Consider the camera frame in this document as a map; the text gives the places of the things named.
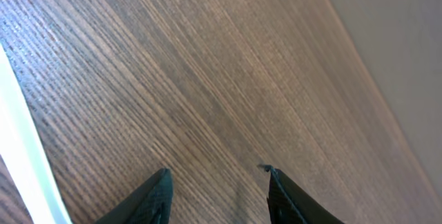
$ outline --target white strip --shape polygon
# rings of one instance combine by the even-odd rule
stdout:
[[[0,154],[34,223],[72,223],[28,106],[1,45]]]

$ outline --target wooden table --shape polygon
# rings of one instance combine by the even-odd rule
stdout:
[[[269,223],[261,162],[346,223],[442,219],[328,0],[0,9],[0,42],[75,223],[97,220],[161,167],[175,183],[172,223]],[[0,171],[0,222],[31,222]]]

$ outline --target brown wood grain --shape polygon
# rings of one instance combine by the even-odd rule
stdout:
[[[0,9],[0,42],[75,223],[97,220],[160,167],[173,173],[172,223],[268,223],[261,162],[346,223],[442,219],[328,0]]]

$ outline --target black object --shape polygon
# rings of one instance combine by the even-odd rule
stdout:
[[[96,224],[167,224],[172,196],[171,171],[161,169]]]
[[[343,223],[305,193],[284,172],[271,165],[260,165],[270,171],[269,204],[272,224],[338,224]]]

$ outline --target gray wall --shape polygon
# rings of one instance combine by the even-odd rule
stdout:
[[[331,0],[442,196],[442,0]]]

